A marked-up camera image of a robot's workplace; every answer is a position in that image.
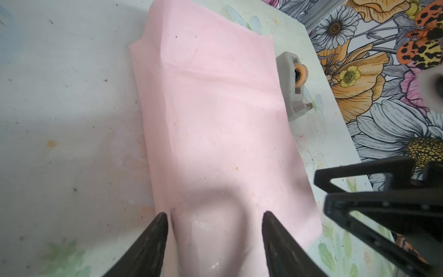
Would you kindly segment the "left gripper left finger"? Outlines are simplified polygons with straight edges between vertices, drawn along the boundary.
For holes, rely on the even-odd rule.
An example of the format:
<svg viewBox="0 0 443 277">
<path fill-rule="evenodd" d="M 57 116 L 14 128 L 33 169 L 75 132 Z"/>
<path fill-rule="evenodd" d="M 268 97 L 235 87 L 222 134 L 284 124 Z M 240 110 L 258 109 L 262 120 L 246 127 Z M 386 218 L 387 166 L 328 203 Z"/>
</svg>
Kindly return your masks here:
<svg viewBox="0 0 443 277">
<path fill-rule="evenodd" d="M 160 277 L 167 237 L 167 214 L 161 212 L 104 277 Z"/>
</svg>

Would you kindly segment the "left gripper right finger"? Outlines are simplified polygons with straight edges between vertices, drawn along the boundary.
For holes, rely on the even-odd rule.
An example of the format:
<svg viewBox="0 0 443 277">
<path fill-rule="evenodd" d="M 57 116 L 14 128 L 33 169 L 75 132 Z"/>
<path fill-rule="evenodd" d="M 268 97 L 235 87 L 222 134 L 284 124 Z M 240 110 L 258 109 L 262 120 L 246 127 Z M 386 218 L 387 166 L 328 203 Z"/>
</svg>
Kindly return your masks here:
<svg viewBox="0 0 443 277">
<path fill-rule="evenodd" d="M 326 276 L 271 211 L 264 213 L 261 231 L 270 277 Z"/>
</svg>

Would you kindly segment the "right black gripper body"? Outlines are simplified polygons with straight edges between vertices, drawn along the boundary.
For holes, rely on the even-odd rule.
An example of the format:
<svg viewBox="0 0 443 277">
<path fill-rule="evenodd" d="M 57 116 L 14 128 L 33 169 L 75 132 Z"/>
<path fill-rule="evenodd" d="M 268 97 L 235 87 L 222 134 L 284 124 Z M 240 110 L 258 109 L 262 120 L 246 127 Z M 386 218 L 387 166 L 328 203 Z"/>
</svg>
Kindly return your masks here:
<svg viewBox="0 0 443 277">
<path fill-rule="evenodd" d="M 341 228 L 372 247 L 410 277 L 443 274 L 443 164 L 429 162 L 424 179 L 412 178 L 414 159 L 397 157 L 317 170 L 314 184 L 326 192 L 324 213 Z M 384 174 L 385 188 L 346 192 L 333 179 Z M 390 231 L 408 238 L 425 259 L 396 246 L 352 216 L 360 212 Z"/>
</svg>

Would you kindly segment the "purple wrapping paper sheet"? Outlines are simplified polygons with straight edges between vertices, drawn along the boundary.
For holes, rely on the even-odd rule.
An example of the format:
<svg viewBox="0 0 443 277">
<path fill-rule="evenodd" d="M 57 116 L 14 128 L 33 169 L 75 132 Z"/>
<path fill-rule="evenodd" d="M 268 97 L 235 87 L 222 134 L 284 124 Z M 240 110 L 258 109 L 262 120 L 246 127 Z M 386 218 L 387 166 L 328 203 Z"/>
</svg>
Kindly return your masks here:
<svg viewBox="0 0 443 277">
<path fill-rule="evenodd" d="M 154 1 L 130 46 L 167 277 L 266 277 L 271 211 L 302 248 L 321 222 L 274 42 L 190 1 Z"/>
</svg>

